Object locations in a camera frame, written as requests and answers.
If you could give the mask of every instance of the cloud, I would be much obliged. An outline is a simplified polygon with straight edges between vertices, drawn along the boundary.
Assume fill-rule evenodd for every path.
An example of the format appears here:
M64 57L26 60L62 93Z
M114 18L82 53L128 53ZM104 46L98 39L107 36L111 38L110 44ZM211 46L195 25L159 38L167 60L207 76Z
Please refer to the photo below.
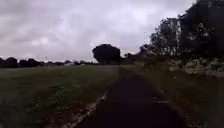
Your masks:
M194 0L0 0L0 56L93 60L101 43L136 52Z

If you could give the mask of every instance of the grass field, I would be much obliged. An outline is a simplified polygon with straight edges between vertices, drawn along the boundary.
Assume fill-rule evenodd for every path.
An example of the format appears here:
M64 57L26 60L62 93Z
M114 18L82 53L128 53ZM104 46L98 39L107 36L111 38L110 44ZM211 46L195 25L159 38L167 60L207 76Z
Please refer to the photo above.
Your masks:
M0 69L0 125L60 126L117 78L116 66Z
M168 72L166 66L157 65L146 70L127 67L153 83L189 117L193 128L223 128L224 79L181 72Z

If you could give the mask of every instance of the tree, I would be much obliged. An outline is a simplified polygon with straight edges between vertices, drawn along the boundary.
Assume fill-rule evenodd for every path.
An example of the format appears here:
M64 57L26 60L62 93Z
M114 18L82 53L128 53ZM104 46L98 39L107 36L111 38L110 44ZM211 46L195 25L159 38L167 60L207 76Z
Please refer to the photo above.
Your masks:
M192 55L224 55L224 1L200 0L180 16L181 48Z
M35 59L28 59L28 60L20 60L19 65L21 68L26 68L26 67L38 67L41 65L40 62L36 61Z
M18 68L17 59L9 57L4 61L4 68Z
M94 58L100 64L112 64L121 62L121 51L110 44L101 44L93 49Z
M151 44L140 47L140 53L178 56L180 54L178 19L166 18L161 20L160 25L151 34L150 39Z
M3 64L4 64L4 60L0 58L0 68L4 68Z

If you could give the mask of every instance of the asphalt road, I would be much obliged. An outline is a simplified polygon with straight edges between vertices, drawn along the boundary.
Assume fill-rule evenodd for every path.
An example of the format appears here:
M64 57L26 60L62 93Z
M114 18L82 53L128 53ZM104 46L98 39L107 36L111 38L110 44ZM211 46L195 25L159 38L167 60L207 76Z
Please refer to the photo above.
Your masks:
M144 78L121 69L107 99L77 128L186 128L186 124Z

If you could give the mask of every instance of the tree canopy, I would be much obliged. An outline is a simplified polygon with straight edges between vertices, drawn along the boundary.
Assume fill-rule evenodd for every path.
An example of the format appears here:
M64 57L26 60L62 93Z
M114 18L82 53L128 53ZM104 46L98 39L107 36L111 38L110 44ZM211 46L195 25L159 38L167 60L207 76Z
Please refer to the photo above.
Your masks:
M96 46L92 52L94 54L94 58L100 64L112 64L114 62L120 63L121 61L120 49L110 44L101 44Z

